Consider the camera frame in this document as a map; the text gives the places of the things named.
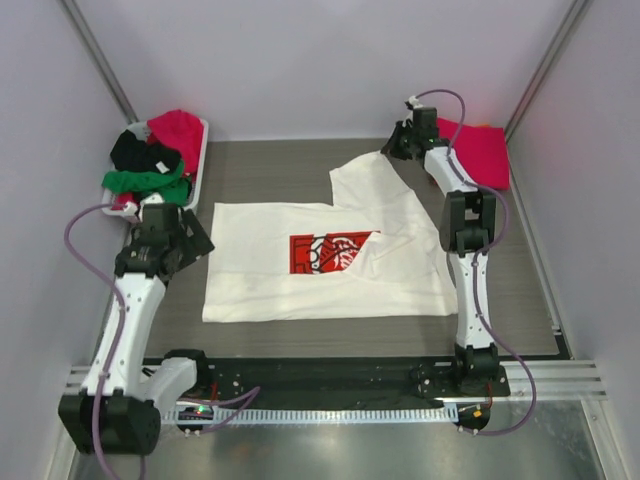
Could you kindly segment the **white printed t-shirt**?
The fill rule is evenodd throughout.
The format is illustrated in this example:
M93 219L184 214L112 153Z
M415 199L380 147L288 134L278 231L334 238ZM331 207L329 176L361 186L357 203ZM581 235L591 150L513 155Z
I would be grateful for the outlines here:
M204 321L457 312L438 231L391 162L371 152L329 176L329 204L216 203Z

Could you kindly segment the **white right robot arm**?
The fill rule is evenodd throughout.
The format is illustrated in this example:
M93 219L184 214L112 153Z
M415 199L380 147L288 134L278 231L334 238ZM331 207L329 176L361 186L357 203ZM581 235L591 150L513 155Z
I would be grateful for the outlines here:
M416 160L444 195L439 242L453 272L458 314L453 388L465 396L488 396L499 380L499 355L487 331L488 251L495 239L496 196L482 190L457 159L449 140L440 136L437 110L421 104L394 127L382 148L399 160Z

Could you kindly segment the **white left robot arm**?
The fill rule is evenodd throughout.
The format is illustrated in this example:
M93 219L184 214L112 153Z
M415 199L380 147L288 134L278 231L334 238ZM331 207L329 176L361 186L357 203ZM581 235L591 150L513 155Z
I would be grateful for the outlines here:
M161 418L182 397L205 397L213 385L205 353L174 349L150 376L146 346L169 282L211 253L214 245L196 215L176 204L146 204L114 272L90 270L113 294L97 353L77 392L62 396L58 414L83 454L147 456Z

